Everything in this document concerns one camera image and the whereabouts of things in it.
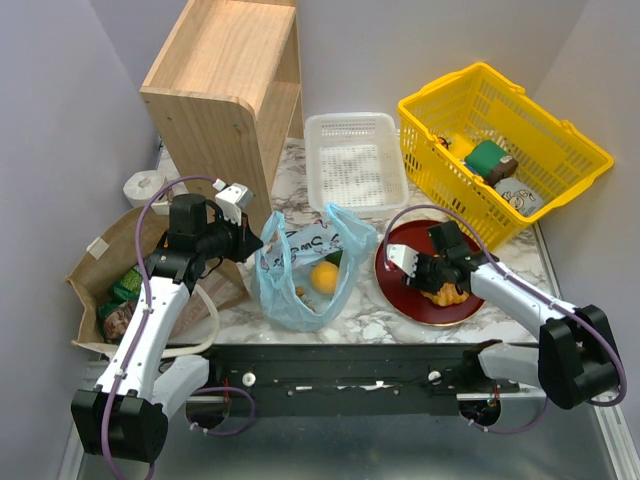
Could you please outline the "glazed ring doughnut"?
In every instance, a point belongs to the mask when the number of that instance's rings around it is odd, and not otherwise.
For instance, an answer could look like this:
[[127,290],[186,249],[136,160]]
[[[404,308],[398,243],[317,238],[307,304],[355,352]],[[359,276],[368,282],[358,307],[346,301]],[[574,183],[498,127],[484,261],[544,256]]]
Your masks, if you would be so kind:
[[437,293],[421,291],[421,295],[439,307],[459,305],[467,301],[470,294],[453,283],[444,283]]

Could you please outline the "light blue plastic bag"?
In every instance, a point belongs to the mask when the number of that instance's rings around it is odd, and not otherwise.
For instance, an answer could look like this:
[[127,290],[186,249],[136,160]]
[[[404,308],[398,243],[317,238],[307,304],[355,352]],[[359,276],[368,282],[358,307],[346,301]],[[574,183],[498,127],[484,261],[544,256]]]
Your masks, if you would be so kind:
[[[297,332],[318,331],[342,312],[378,240],[372,225],[334,204],[297,231],[275,212],[260,238],[264,246],[253,256],[250,291],[271,323]],[[333,254],[340,256],[329,264],[337,269],[336,286],[323,293],[312,285],[312,271]]]

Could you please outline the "brown paper bag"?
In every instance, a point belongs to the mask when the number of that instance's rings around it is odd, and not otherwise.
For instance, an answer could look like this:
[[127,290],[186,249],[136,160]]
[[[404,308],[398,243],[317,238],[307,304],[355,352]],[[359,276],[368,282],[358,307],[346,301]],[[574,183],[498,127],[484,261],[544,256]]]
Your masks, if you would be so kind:
[[[137,264],[135,230],[141,211],[140,207],[130,210],[98,236],[66,278],[84,307],[77,338],[72,343],[109,358],[115,355],[117,346],[104,339],[98,309],[109,301],[110,287]],[[217,306],[212,286],[211,278],[198,282],[170,335],[162,354],[164,359],[201,353],[210,347],[220,330],[219,312],[248,297],[241,289],[236,297]]]

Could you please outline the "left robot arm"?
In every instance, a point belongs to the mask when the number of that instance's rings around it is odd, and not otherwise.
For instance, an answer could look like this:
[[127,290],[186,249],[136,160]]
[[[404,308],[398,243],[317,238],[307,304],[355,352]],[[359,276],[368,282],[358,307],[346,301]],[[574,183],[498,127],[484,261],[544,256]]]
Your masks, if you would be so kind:
[[157,369],[207,261],[244,262],[262,247],[244,211],[251,197],[234,184],[212,200],[200,194],[174,198],[167,231],[142,257],[141,293],[123,340],[95,386],[72,400],[86,453],[153,464],[171,417],[187,398],[220,387],[220,368],[200,354],[178,356],[163,374]]

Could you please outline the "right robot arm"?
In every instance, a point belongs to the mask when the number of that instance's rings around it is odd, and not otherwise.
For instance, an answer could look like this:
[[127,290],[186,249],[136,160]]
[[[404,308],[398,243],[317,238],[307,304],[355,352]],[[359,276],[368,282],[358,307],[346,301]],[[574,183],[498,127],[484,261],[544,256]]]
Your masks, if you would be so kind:
[[514,380],[543,390],[565,410],[622,389],[621,361],[602,310],[559,300],[487,251],[472,251],[453,221],[427,233],[431,254],[403,244],[386,248],[388,262],[403,272],[405,285],[430,294],[451,285],[498,307],[537,341],[534,347],[490,342],[479,348],[459,370],[467,389],[480,392],[496,379]]

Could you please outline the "red round plate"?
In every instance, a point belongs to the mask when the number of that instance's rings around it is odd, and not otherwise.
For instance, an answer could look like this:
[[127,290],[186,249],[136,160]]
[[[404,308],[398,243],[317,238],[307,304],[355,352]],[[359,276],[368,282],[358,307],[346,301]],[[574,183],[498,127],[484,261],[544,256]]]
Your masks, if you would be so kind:
[[[391,243],[406,244],[419,252],[434,254],[427,229],[438,221],[423,219],[396,226],[390,234]],[[374,262],[375,277],[386,300],[410,319],[434,327],[450,327],[463,323],[476,314],[485,301],[470,295],[465,302],[438,306],[417,289],[404,284],[400,270],[387,270],[383,263],[383,245],[379,244]]]

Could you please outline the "orange fruit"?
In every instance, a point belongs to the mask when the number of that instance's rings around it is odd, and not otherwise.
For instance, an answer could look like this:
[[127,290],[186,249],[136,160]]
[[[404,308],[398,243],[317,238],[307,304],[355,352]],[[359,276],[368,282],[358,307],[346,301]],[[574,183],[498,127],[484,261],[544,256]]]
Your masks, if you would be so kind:
[[319,293],[332,295],[337,287],[339,268],[328,261],[318,263],[311,271],[310,282]]

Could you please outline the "white cartoon packet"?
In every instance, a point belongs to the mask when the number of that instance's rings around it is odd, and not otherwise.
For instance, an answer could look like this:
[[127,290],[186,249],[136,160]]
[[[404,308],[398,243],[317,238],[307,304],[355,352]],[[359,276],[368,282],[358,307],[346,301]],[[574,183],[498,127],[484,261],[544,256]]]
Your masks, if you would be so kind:
[[519,214],[529,217],[545,205],[542,197],[516,178],[504,178],[496,183],[496,192]]

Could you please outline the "green box in basket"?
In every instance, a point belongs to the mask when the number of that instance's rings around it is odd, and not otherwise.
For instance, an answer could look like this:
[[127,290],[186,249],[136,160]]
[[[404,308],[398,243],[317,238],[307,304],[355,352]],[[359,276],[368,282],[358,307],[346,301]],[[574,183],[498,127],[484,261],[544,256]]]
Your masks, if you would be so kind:
[[484,140],[465,157],[466,166],[474,173],[487,177],[501,163],[507,152],[492,140]]

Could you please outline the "green snack packet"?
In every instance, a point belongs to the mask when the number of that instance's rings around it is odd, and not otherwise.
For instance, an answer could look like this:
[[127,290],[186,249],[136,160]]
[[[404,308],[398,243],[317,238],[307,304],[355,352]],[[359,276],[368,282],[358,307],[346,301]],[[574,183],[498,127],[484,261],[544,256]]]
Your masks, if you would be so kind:
[[138,265],[131,267],[110,288],[109,294],[114,302],[136,302],[139,299],[143,277]]

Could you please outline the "yellow shopping basket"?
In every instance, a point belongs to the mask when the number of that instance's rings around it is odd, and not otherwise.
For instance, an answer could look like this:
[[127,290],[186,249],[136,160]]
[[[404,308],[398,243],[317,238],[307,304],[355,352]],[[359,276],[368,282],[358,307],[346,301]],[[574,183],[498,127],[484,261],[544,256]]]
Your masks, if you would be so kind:
[[[574,200],[613,158],[531,100],[523,87],[477,62],[446,74],[398,103],[407,177],[434,203],[456,212],[495,249]],[[491,140],[518,163],[515,177],[540,195],[525,216],[464,163]]]

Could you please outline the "white plastic basket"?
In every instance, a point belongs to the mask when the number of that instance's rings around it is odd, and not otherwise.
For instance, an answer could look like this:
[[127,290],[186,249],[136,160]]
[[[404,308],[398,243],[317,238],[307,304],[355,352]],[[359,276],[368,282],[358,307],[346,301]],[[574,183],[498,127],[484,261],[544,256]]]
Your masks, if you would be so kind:
[[400,209],[409,200],[400,142],[386,113],[330,113],[304,125],[307,196],[321,212],[329,204],[360,216]]

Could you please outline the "wooden shelf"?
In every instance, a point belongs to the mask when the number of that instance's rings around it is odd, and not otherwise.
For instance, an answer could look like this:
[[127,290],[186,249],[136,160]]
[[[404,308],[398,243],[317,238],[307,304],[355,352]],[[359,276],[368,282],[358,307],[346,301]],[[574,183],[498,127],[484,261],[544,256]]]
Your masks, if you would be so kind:
[[189,1],[140,94],[178,172],[247,186],[259,233],[301,90],[296,2]]

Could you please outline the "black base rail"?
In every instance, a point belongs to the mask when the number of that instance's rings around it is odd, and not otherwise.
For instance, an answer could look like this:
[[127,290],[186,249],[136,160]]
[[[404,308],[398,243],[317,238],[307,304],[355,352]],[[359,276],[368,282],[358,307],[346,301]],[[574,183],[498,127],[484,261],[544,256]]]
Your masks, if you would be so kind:
[[544,403],[521,381],[491,380],[471,365],[470,344],[221,345],[209,352],[208,392],[187,413],[229,417],[476,414],[488,423],[520,401]]

